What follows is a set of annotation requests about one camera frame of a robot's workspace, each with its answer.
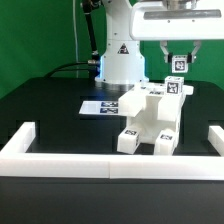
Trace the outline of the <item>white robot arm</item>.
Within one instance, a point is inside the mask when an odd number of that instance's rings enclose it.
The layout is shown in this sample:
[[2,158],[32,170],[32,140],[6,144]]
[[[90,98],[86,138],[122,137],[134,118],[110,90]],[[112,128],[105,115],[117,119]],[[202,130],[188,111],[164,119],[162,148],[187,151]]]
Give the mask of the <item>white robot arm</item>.
[[[185,73],[203,40],[224,39],[224,0],[82,0],[92,57],[99,62],[97,84],[146,82],[142,41],[158,41],[174,73]],[[106,51],[96,47],[91,12],[104,7]]]

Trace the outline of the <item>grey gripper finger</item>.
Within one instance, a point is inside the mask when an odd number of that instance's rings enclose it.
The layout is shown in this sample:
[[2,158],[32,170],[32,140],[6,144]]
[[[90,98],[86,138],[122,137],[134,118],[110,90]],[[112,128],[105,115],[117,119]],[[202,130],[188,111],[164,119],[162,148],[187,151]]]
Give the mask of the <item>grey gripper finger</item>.
[[196,60],[196,54],[199,51],[201,45],[202,45],[202,42],[200,40],[195,40],[193,42],[193,46],[194,46],[193,51],[190,52],[187,55],[187,62],[188,63],[194,63],[195,62],[195,60]]
[[168,42],[160,41],[160,48],[164,54],[165,63],[171,63],[172,62],[172,53],[168,51]]

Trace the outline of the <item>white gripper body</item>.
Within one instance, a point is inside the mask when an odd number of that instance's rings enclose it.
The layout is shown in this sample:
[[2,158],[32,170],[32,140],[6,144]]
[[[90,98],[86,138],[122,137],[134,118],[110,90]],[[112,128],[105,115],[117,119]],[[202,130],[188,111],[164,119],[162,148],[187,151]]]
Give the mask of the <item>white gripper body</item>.
[[162,1],[136,3],[131,10],[134,40],[224,39],[224,0],[198,0],[194,9],[168,9]]

